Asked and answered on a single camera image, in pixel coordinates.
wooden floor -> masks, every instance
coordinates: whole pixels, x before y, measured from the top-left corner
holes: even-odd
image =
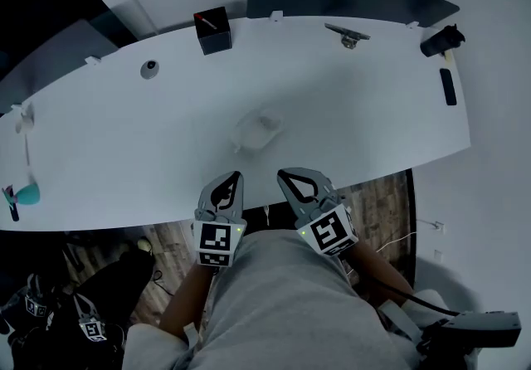
[[[339,192],[345,196],[347,204],[351,207],[353,224],[358,234],[374,249],[410,232],[406,172],[342,188]],[[189,220],[87,232],[86,235],[90,236],[96,246],[73,246],[85,269],[77,273],[69,264],[71,278],[76,283],[82,283],[96,271],[118,260],[124,242],[134,244],[141,236],[146,236],[153,245],[155,270],[163,273],[158,283],[173,292],[179,287],[192,264],[184,234],[191,224],[192,220]],[[389,262],[410,279],[414,272],[412,241],[414,239],[409,237],[392,243],[381,251]],[[355,274],[352,274],[351,281],[356,283]],[[154,282],[148,283],[131,316],[131,322],[156,324],[169,300],[170,296],[163,289]]]

black cable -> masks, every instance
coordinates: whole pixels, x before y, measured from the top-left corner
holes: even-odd
[[[164,292],[166,292],[168,295],[170,296],[173,296],[172,293],[168,292],[168,290],[160,285],[159,283],[157,283],[160,279],[163,278],[163,272],[161,270],[156,270],[154,273],[153,273],[153,278],[151,279],[151,281],[153,281],[160,289],[162,289]]]
[[[448,309],[444,309],[444,308],[438,307],[436,305],[430,304],[429,302],[426,302],[425,300],[415,298],[415,296],[413,296],[413,295],[410,295],[410,294],[407,294],[405,292],[402,292],[401,290],[399,290],[397,288],[394,288],[394,287],[391,287],[390,285],[386,285],[385,283],[383,283],[382,281],[372,277],[371,275],[367,275],[365,273],[362,273],[362,274],[363,274],[363,278],[370,279],[370,280],[374,281],[375,283],[377,283],[378,285],[381,285],[385,289],[391,290],[391,292],[394,292],[397,295],[403,296],[404,298],[409,299],[411,302],[416,302],[417,304],[422,305],[423,307],[426,307],[426,308],[429,308],[429,309],[433,309],[434,311],[437,311],[438,313],[451,315],[452,317],[455,317],[455,316],[460,314],[460,313],[457,313],[455,311],[450,311]]]

person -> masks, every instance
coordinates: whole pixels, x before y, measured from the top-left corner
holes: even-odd
[[[373,283],[376,278],[414,295],[364,241],[341,257],[368,286],[370,303],[354,292],[339,258],[318,255],[296,231],[252,232],[243,238],[233,265],[217,275],[215,267],[192,266],[157,328],[130,328],[123,369],[417,367],[415,346],[387,331],[378,306],[389,299],[425,325],[444,315]],[[434,291],[418,295],[445,308]],[[199,330],[208,296],[202,348],[194,353],[189,324]]]
[[[15,329],[9,337],[15,370],[121,368],[124,328],[153,274],[151,244],[143,237],[137,246],[92,275],[72,295],[59,300],[59,306],[51,304],[56,301],[53,295],[47,295],[46,317],[33,317],[26,311],[28,287],[12,297],[1,311]],[[75,298],[82,313],[91,310],[79,295],[94,305],[105,323],[105,341],[93,342],[83,333]]]

white desk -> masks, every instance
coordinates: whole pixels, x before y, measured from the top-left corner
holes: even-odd
[[[324,22],[371,36],[344,48]],[[455,65],[424,57],[422,29],[342,17],[231,21],[233,49],[204,56],[193,27],[170,32],[84,66],[28,99],[28,134],[41,202],[18,206],[4,230],[73,231],[191,218],[202,187],[240,170],[245,206],[284,200],[279,168],[328,175],[336,187],[360,183],[470,146]],[[140,77],[149,59],[152,80]],[[457,106],[439,76],[452,71]],[[229,134],[267,105],[285,132],[259,155],[234,154]],[[0,119],[0,185],[27,183],[14,112]]]

